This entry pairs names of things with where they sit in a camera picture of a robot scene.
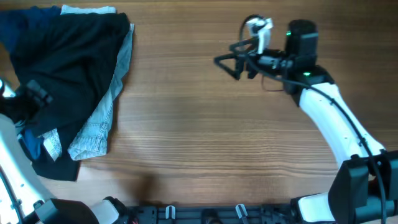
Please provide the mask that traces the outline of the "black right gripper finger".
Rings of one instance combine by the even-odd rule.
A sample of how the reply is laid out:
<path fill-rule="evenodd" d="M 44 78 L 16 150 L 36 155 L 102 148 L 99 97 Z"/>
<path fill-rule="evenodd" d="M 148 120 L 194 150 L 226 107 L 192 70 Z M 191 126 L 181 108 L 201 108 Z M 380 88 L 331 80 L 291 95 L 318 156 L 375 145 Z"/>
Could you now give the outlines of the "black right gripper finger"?
<path fill-rule="evenodd" d="M 239 41 L 229 46 L 229 50 L 235 54 L 250 54 L 256 52 L 259 44 L 258 38 Z"/>
<path fill-rule="evenodd" d="M 234 65 L 235 69 L 232 69 L 231 67 L 227 66 L 226 64 L 223 63 L 225 60 L 234 60 Z M 240 59 L 237 55 L 235 54 L 224 54 L 217 56 L 213 59 L 214 64 L 225 71 L 228 75 L 233 77 L 235 80 L 240 80 L 241 78 L 241 71 L 240 71 Z"/>

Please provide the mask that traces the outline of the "black shorts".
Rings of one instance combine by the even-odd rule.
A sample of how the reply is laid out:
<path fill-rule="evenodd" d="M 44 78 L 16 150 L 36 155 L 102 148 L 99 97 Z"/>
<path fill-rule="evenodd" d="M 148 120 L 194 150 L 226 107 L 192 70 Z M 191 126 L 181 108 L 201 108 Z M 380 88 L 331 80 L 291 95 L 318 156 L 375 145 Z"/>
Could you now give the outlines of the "black shorts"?
<path fill-rule="evenodd" d="M 34 162 L 39 176 L 75 181 L 79 162 L 67 148 L 109 89 L 118 52 L 130 23 L 124 13 L 64 14 L 47 27 L 21 34 L 10 53 L 21 84 L 35 80 L 52 98 L 27 125 L 35 137 L 57 130 L 61 156 L 57 162 Z"/>

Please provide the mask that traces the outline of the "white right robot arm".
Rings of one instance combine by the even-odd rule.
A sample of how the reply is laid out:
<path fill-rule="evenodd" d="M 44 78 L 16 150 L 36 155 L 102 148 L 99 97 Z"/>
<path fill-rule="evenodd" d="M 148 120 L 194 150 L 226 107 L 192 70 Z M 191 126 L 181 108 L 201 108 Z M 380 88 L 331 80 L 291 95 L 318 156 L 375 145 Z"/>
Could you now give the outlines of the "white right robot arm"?
<path fill-rule="evenodd" d="M 284 50 L 268 47 L 272 20 L 250 15 L 229 53 L 214 63 L 239 80 L 246 72 L 281 82 L 283 90 L 315 123 L 338 164 L 329 191 L 297 197 L 287 206 L 293 223 L 385 223 L 397 215 L 397 153 L 385 150 L 361 125 L 344 102 L 328 71 L 317 64 L 318 28 L 293 20 Z"/>

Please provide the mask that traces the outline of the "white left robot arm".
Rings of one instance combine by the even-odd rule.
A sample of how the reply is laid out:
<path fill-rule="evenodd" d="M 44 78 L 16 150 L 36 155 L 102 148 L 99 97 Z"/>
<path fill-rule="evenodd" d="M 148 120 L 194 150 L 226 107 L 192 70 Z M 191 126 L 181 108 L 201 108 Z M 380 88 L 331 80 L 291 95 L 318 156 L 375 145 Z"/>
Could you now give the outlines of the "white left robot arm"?
<path fill-rule="evenodd" d="M 87 206 L 56 198 L 40 181 L 17 134 L 52 97 L 31 80 L 12 91 L 1 83 L 1 223 L 127 223 L 127 208 L 107 197 Z"/>

